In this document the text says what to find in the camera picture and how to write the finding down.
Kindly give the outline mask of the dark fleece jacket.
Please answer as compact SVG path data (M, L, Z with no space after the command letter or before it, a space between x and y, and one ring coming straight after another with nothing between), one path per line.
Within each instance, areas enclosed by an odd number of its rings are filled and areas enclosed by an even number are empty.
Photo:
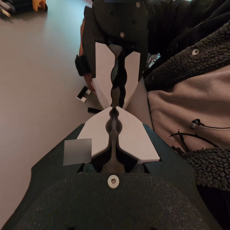
M146 78L148 92L173 88L177 83L230 65L230 22L171 57ZM193 167L205 204L223 230L230 229L230 148L183 152L171 147Z

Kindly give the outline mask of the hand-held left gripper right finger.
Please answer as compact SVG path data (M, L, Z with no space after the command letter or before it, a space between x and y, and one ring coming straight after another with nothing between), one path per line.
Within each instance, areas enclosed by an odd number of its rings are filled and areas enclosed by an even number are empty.
M160 157L147 134L143 123L134 115L116 107L121 130L118 135L118 147L127 156L137 160L138 164L158 162Z

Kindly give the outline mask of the black and white lego assembly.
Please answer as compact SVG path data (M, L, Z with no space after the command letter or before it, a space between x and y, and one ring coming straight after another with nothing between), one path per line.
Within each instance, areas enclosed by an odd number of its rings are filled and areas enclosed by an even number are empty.
M87 100L87 98L85 98L85 94L89 95L90 93L91 93L91 90L88 87L84 86L79 92L79 94L76 96L76 98L82 101L83 103L85 103Z

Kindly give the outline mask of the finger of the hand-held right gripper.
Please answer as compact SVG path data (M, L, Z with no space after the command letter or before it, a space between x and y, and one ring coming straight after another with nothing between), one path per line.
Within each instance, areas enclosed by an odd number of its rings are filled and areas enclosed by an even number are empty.
M99 42L95 43L96 77L93 78L92 82L103 109L119 105L119 89L112 90L112 82L118 69L116 62L118 56L118 45L111 44L107 46Z
M112 71L112 107L126 109L139 82L140 53L121 51Z

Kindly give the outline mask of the beige sweatshirt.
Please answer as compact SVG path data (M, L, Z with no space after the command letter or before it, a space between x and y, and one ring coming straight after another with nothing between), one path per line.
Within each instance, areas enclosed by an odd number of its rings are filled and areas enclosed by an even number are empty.
M141 79L126 111L183 152L229 148L230 129L192 130L190 124L200 119L207 126L230 127L230 66L148 93Z

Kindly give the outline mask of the person's right hand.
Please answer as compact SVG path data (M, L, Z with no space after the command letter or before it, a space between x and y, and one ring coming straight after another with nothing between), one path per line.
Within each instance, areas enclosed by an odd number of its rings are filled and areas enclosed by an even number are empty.
M84 25L85 25L85 19L83 19L83 22L82 22L82 25L80 28L81 43L80 43L80 48L79 48L79 56L82 56L84 54L83 46L82 46L82 35L83 35L83 31L84 31ZM83 77L84 77L90 91L96 95L96 91L95 91L94 85L92 83L92 74L87 73Z

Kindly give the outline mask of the plaid cloth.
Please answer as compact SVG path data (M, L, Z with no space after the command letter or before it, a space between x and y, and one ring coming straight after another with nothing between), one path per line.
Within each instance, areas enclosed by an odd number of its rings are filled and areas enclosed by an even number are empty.
M160 57L159 53L154 54L154 55L148 53L146 67L150 68L157 61L157 59L159 59L159 57Z

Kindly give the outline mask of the orange and black lego car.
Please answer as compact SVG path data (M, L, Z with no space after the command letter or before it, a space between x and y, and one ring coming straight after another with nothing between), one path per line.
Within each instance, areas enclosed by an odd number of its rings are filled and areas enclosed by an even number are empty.
M48 11L46 0L1 0L0 1L0 18L8 17L11 15L26 13L29 11Z

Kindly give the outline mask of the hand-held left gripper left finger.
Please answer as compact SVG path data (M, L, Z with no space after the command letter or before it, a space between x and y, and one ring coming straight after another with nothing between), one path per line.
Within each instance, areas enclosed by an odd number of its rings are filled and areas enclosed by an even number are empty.
M105 110L91 117L82 128L77 139L92 140L92 160L99 157L111 147L111 136L113 121L113 107L108 107Z

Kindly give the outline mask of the person's right forearm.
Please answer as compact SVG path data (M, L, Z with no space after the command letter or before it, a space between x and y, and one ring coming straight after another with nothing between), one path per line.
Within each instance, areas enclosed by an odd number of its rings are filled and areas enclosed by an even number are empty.
M229 0L147 0L148 52L171 57L230 20Z

